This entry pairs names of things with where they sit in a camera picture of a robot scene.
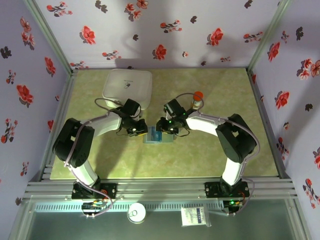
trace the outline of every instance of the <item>orange cap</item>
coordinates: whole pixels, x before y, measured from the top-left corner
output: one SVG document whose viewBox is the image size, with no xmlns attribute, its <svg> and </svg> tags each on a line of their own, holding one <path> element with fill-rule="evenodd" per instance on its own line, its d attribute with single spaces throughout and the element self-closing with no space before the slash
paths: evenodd
<svg viewBox="0 0 320 240">
<path fill-rule="evenodd" d="M 204 98 L 204 94 L 203 94 L 202 92 L 200 92 L 200 91 L 196 91 L 194 94 L 195 94 L 195 95 L 193 95 L 193 100 L 195 100 L 195 101 L 197 101 L 197 102 L 201 101 L 201 99 Z"/>
</svg>

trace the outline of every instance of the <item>glass panel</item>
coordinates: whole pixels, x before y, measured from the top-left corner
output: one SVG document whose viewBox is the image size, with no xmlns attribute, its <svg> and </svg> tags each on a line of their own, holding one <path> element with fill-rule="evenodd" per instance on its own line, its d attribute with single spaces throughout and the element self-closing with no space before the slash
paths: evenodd
<svg viewBox="0 0 320 240">
<path fill-rule="evenodd" d="M 35 212 L 29 240 L 294 240 L 283 200 L 252 200 L 235 217 L 210 214 L 211 227 L 182 227 L 181 213 L 147 212 L 141 224 L 126 212 L 86 219 L 79 212 Z"/>
</svg>

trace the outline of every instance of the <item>floral wallpaper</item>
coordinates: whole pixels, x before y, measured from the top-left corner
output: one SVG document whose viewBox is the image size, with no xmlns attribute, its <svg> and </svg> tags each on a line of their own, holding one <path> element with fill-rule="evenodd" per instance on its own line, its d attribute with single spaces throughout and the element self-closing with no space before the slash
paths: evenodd
<svg viewBox="0 0 320 240">
<path fill-rule="evenodd" d="M 252 81 L 312 237 L 319 239 L 320 15 L 315 6 L 318 0 L 294 1 L 288 7 L 253 68 Z"/>
<path fill-rule="evenodd" d="M 224 68 L 249 65 L 279 0 L 35 2 L 72 69 Z"/>
<path fill-rule="evenodd" d="M 58 14 L 62 8 L 52 7 Z M 27 183 L 40 171 L 67 73 L 23 1 L 6 2 L 0 13 L 0 239 L 6 240 Z"/>
</svg>

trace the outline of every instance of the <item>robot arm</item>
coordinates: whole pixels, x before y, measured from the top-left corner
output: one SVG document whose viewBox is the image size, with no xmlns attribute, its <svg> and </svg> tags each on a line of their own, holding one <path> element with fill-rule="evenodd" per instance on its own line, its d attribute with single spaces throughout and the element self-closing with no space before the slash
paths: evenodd
<svg viewBox="0 0 320 240">
<path fill-rule="evenodd" d="M 194 109 L 185 111 L 176 99 L 164 105 L 164 111 L 171 117 L 162 117 L 156 130 L 168 134 L 177 134 L 179 128 L 199 130 L 219 138 L 224 153 L 227 156 L 224 172 L 220 178 L 220 189 L 228 194 L 241 183 L 241 173 L 246 157 L 253 152 L 257 143 L 244 129 L 250 131 L 245 121 L 238 114 L 228 119 L 202 114 Z"/>
<path fill-rule="evenodd" d="M 139 116 L 132 117 L 137 114 L 139 107 L 137 102 L 128 99 L 124 106 L 112 109 L 109 114 L 85 121 L 68 119 L 53 144 L 53 153 L 65 163 L 78 181 L 100 190 L 100 178 L 88 161 L 93 138 L 121 128 L 125 128 L 130 137 L 147 133 L 145 120 L 138 120 Z M 97 196 L 94 192 L 82 190 L 87 191 L 88 196 Z"/>
</svg>

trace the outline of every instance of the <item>small bottle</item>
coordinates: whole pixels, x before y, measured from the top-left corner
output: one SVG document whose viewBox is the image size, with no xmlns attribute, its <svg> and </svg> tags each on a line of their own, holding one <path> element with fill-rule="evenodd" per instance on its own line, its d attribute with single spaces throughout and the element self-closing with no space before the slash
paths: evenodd
<svg viewBox="0 0 320 240">
<path fill-rule="evenodd" d="M 192 103 L 191 103 L 191 108 L 192 109 L 199 109 L 202 105 L 201 99 L 204 98 L 204 94 L 201 91 L 196 91 L 193 95 Z"/>
</svg>

